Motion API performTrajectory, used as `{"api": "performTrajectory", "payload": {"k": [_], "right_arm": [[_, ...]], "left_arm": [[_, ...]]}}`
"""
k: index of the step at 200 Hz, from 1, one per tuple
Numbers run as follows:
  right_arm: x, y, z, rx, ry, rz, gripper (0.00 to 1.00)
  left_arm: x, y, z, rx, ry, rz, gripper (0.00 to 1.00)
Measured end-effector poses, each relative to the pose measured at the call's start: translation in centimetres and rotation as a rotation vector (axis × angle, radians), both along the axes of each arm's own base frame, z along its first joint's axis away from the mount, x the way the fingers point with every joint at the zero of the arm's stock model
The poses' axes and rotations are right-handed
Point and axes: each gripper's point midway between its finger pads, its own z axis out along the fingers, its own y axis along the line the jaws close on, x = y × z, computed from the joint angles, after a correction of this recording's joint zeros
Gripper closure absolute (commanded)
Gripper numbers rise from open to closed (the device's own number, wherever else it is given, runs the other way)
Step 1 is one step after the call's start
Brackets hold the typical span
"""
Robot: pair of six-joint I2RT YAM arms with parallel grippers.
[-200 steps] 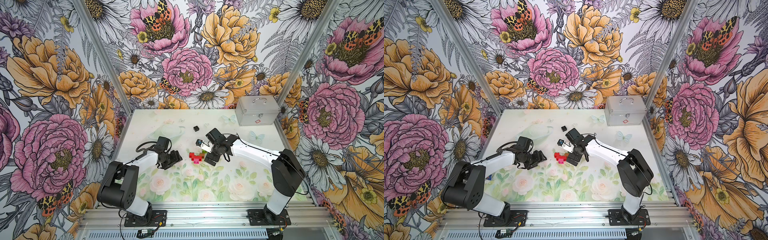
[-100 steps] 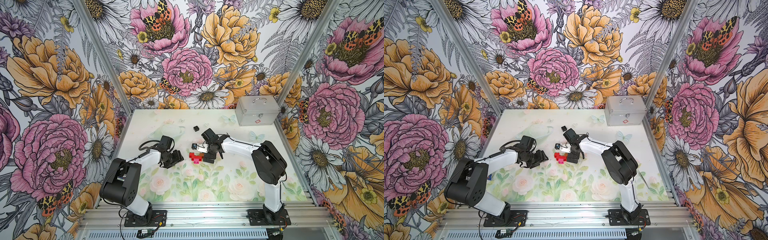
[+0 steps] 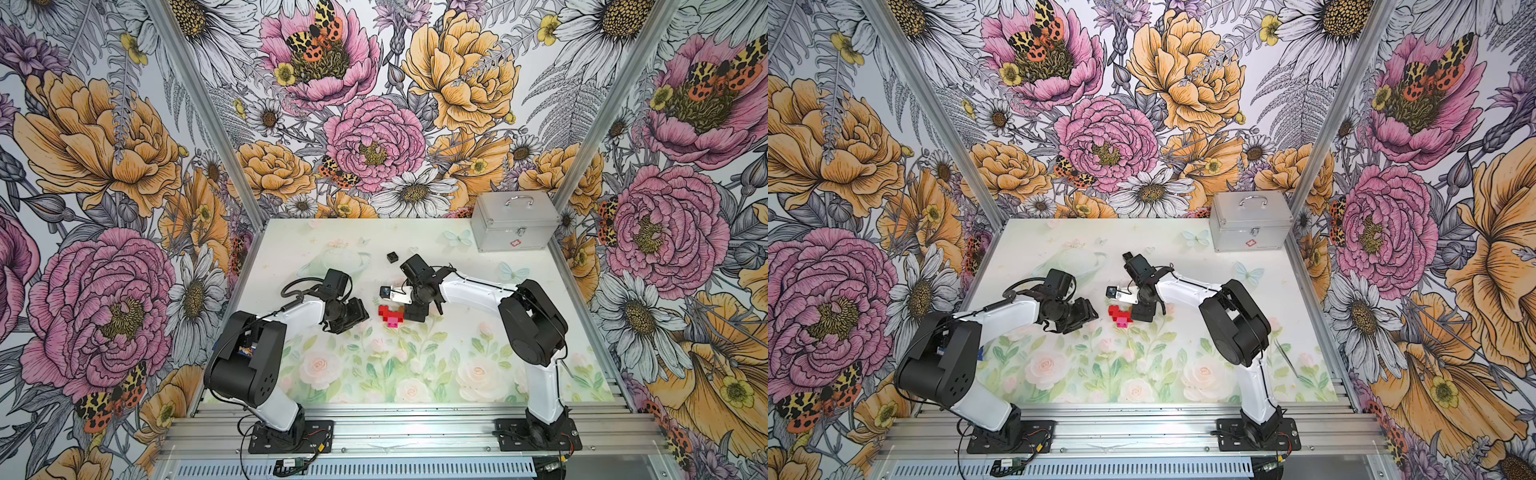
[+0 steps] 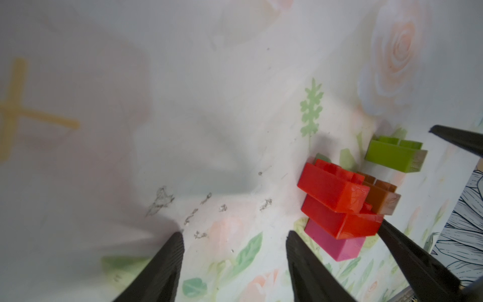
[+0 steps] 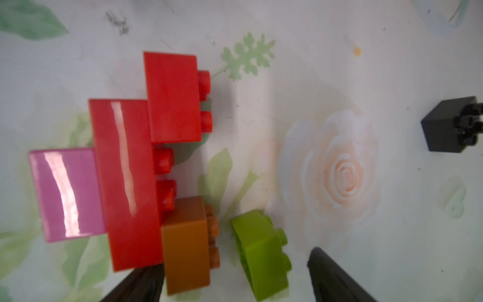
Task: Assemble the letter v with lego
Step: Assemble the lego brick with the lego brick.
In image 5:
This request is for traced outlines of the black lego brick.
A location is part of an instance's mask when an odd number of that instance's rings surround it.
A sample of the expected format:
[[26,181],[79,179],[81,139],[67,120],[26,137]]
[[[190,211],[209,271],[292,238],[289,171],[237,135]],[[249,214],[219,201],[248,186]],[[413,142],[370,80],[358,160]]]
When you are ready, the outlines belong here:
[[482,103],[475,96],[441,101],[421,126],[429,151],[461,153],[482,134]]

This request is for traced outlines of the long red lego brick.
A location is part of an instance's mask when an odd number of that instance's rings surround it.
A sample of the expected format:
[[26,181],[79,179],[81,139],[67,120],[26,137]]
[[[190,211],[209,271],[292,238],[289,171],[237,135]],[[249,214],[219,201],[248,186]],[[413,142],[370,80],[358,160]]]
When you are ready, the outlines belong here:
[[160,264],[162,219],[148,103],[90,99],[89,113],[113,269]]

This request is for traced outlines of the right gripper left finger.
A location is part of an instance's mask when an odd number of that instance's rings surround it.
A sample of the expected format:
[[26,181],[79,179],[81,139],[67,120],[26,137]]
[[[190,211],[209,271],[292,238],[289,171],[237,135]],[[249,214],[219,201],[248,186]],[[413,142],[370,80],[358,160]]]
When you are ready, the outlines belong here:
[[165,279],[163,264],[134,269],[102,302],[160,301]]

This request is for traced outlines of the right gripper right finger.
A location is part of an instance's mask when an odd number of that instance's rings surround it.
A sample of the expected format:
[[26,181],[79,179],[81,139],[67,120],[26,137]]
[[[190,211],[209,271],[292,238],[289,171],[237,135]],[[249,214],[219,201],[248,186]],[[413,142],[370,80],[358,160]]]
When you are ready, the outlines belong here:
[[376,302],[320,247],[312,249],[307,267],[317,302]]

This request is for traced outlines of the magenta lego brick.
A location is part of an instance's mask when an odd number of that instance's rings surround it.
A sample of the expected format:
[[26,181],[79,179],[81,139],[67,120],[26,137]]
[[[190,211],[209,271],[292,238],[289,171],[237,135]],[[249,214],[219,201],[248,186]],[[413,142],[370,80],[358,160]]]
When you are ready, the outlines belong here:
[[45,241],[106,233],[93,148],[28,153]]

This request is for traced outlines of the small red lego brick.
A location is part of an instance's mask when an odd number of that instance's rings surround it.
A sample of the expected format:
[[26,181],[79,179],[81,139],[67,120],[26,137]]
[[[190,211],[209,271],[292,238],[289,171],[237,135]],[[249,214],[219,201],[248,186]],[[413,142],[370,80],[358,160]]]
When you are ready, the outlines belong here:
[[199,142],[213,131],[213,116],[201,109],[211,93],[211,77],[197,57],[144,52],[148,110],[153,143]]

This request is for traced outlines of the green lego brick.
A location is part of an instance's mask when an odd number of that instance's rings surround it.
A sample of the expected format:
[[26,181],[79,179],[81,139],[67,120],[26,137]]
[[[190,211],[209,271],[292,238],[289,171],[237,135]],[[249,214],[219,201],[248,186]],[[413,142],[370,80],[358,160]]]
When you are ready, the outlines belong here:
[[252,210],[230,219],[241,266],[254,297],[264,301],[289,287],[291,261],[283,252],[288,243],[270,216]]

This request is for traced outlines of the orange lego brick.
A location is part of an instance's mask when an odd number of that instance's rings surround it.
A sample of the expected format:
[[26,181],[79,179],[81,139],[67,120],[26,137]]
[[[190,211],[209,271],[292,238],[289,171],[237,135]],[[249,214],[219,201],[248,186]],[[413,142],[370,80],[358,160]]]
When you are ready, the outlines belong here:
[[161,226],[166,292],[172,296],[209,286],[220,267],[218,219],[201,196],[181,198]]

